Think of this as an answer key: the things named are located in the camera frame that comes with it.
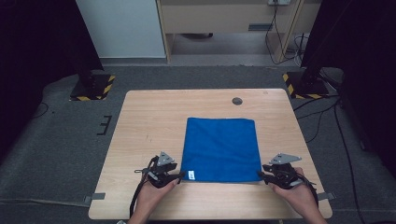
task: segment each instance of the cable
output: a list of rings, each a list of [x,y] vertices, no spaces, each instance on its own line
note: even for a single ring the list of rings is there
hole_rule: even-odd
[[[64,205],[64,206],[75,206],[75,207],[90,207],[87,203],[70,203],[70,202],[59,202],[39,199],[0,199],[2,204],[48,204],[48,205]]]
[[[300,41],[300,45],[297,44],[297,39],[301,38],[302,40]],[[297,48],[302,48],[303,47],[303,40],[304,39],[309,39],[308,36],[304,36],[304,33],[302,35],[299,36],[295,36],[294,37],[294,44],[297,46]]]
[[[349,151],[348,151],[348,149],[347,149],[346,140],[345,140],[343,131],[342,131],[342,129],[341,129],[340,122],[339,122],[339,120],[338,120],[338,116],[337,116],[337,106],[334,107],[334,116],[335,116],[335,121],[336,121],[336,123],[337,123],[338,131],[340,132],[341,138],[342,138],[342,140],[343,140],[344,149],[346,150],[346,157],[347,157],[347,162],[348,162],[348,164],[349,164],[350,176],[351,176],[351,179],[352,179],[353,198],[354,198],[354,200],[355,200],[356,209],[358,210],[358,215],[359,215],[359,218],[360,218],[360,220],[361,220],[361,223],[362,223],[362,224],[365,224],[363,215],[361,214],[361,208],[360,208],[359,202],[358,202],[358,195],[357,195],[357,192],[356,192],[355,176],[354,176],[354,174],[353,174],[352,162],[351,162],[351,159],[350,159],[350,156],[349,156]]]
[[[294,60],[295,60],[295,59],[299,59],[299,60],[300,60],[299,67],[301,67],[301,63],[302,63],[302,61],[303,61],[303,58],[301,57],[301,55],[302,55],[301,49],[303,48],[304,38],[305,38],[305,36],[304,36],[304,33],[303,33],[303,34],[301,35],[300,47],[298,48],[298,51],[296,52],[297,55],[296,55],[295,58],[294,58]],[[297,39],[297,37],[294,38],[294,44],[295,44],[295,45],[297,45],[296,39]]]
[[[311,114],[302,116],[302,117],[300,117],[300,118],[297,118],[297,119],[304,119],[304,118],[307,118],[307,117],[309,117],[309,116],[311,116],[311,115],[315,115],[315,114],[320,113],[320,116],[319,116],[319,119],[318,119],[317,131],[315,132],[315,135],[314,135],[310,140],[305,141],[306,143],[312,142],[312,141],[318,136],[319,125],[320,125],[320,121],[321,121],[321,117],[322,117],[323,113],[326,112],[326,111],[328,111],[328,110],[330,110],[330,109],[332,109],[334,106],[336,106],[336,105],[338,104],[339,101],[340,101],[340,99],[337,99],[337,101],[336,101],[334,104],[332,104],[330,107],[328,107],[328,108],[326,108],[326,109],[324,109],[324,110],[321,110],[321,111],[318,111],[318,112],[314,112],[314,113],[311,113]]]
[[[312,100],[310,100],[310,101],[308,101],[308,102],[303,103],[302,105],[297,106],[296,108],[293,109],[293,111],[296,111],[296,110],[300,109],[301,107],[303,107],[303,106],[305,106],[305,105],[308,105],[308,104],[310,104],[310,103],[312,103],[312,102],[315,102],[316,100],[322,100],[322,99],[327,99],[327,98],[332,98],[332,97],[338,97],[338,96],[339,96],[339,95],[328,95],[328,96],[325,96],[325,97],[312,99]]]
[[[46,103],[43,103],[43,102],[41,102],[40,104],[41,104],[41,105],[44,105],[44,106],[46,107],[46,109],[45,109],[44,112],[41,113],[40,115],[37,115],[37,116],[32,117],[32,119],[40,118],[41,116],[45,115],[45,114],[47,113],[47,111],[49,111],[49,108],[50,108],[49,105],[47,105]]]
[[[283,53],[282,40],[281,40],[281,38],[280,38],[280,34],[279,34],[279,31],[277,30],[277,26],[276,26],[277,6],[278,6],[277,0],[275,0],[275,1],[274,1],[274,17],[272,18],[271,26],[270,26],[270,27],[272,28],[273,26],[275,26],[275,28],[276,28],[277,37],[278,37],[278,39],[279,39],[280,48],[281,48],[281,51],[282,51],[281,53],[282,53],[283,57],[286,58],[286,60],[283,60],[282,62],[279,62],[279,63],[277,63],[277,62],[274,61],[274,59],[273,59],[273,57],[272,57],[271,50],[270,50],[270,48],[269,48],[269,46],[268,46],[268,32],[269,32],[270,29],[268,29],[267,32],[265,33],[265,38],[264,38],[264,39],[265,39],[265,46],[266,46],[267,49],[268,49],[268,52],[269,52],[269,54],[270,54],[271,61],[272,61],[274,64],[281,64],[281,63],[284,63],[284,62],[286,62],[286,61],[289,61],[289,60],[294,59],[294,57],[288,58],[288,57],[286,57],[286,55]]]
[[[299,45],[299,44],[297,44],[297,42],[296,42],[296,39],[301,38],[301,37],[303,37],[303,36],[302,36],[302,35],[299,35],[299,36],[295,36],[295,35],[294,35],[294,44],[295,44],[295,46],[297,47],[297,49],[291,49],[291,48],[287,47],[287,48],[286,48],[286,52],[293,52],[293,53],[295,53],[296,50],[300,50],[301,53],[304,53],[305,50],[301,50],[301,49],[300,49],[300,48],[303,47],[303,45],[302,45],[302,44]]]

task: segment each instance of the blue cloth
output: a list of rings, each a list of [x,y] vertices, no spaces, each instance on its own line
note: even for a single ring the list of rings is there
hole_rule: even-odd
[[[180,169],[185,180],[260,181],[254,120],[188,118]]]

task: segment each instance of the human hand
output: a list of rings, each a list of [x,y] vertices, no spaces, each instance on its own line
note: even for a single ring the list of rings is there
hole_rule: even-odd
[[[298,174],[304,175],[302,168],[295,167],[294,170]],[[307,185],[300,184],[292,189],[282,189],[273,183],[269,183],[268,185],[274,193],[284,198],[307,223],[327,223],[318,210],[315,198]]]
[[[147,181],[137,196],[136,209],[128,224],[146,223],[161,199],[177,185],[178,181],[179,179],[175,179],[160,189],[155,188]]]

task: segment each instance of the white wall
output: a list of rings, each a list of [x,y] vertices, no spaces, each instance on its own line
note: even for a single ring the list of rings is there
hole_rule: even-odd
[[[77,0],[100,58],[165,58],[155,0]]]

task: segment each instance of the hazard tape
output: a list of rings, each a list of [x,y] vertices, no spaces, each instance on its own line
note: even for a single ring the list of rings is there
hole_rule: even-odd
[[[105,89],[103,90],[102,95],[97,95],[97,96],[77,96],[77,97],[70,97],[71,101],[90,101],[90,100],[104,100],[106,99],[108,92],[111,89],[111,86],[113,85],[113,81],[116,76],[110,76],[108,78],[108,82],[106,84]]]
[[[290,82],[288,74],[283,74],[283,80],[286,83],[286,86],[289,91],[289,95],[292,99],[319,99],[319,98],[328,97],[328,94],[296,94],[294,92],[294,88]]]

